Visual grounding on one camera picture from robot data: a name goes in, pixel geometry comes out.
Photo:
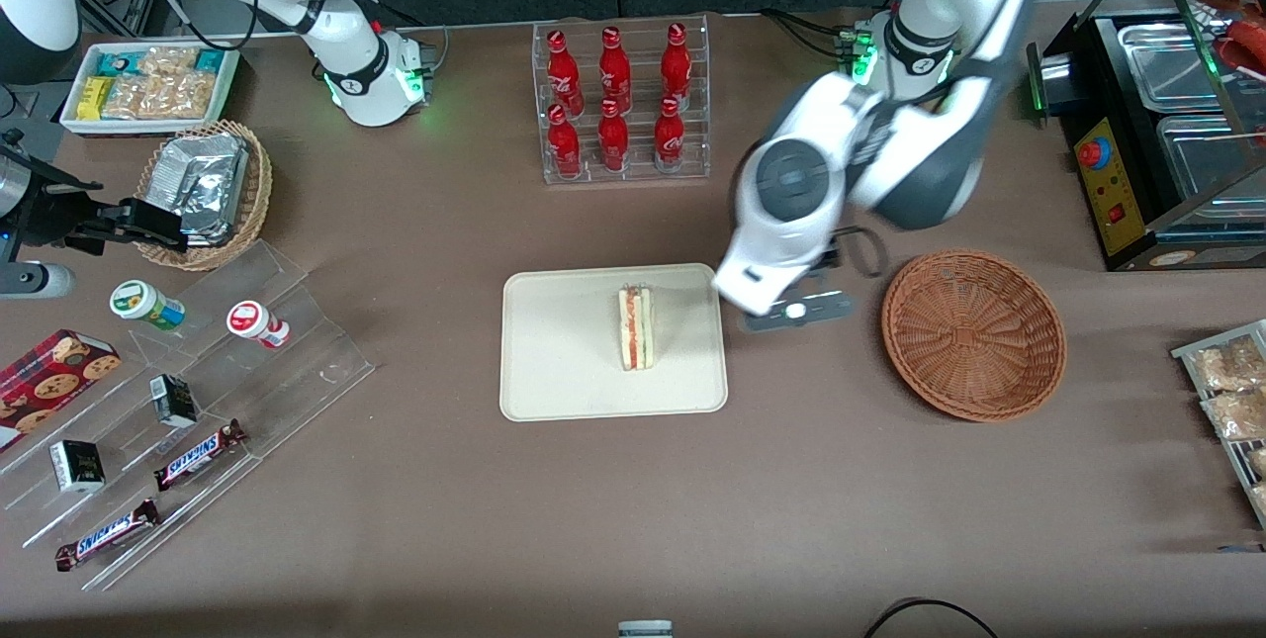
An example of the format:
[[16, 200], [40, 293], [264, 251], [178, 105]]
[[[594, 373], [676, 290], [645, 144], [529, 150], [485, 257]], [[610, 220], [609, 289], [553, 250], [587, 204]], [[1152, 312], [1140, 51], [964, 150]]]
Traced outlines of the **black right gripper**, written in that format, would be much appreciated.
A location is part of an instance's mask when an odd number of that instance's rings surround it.
[[[108, 244], [157, 246], [185, 253], [181, 216], [139, 197], [100, 205], [90, 192], [103, 184], [85, 182], [57, 166], [27, 154], [23, 132], [3, 133], [3, 254], [23, 246], [67, 247], [101, 256]], [[94, 228], [97, 222], [100, 228]]]

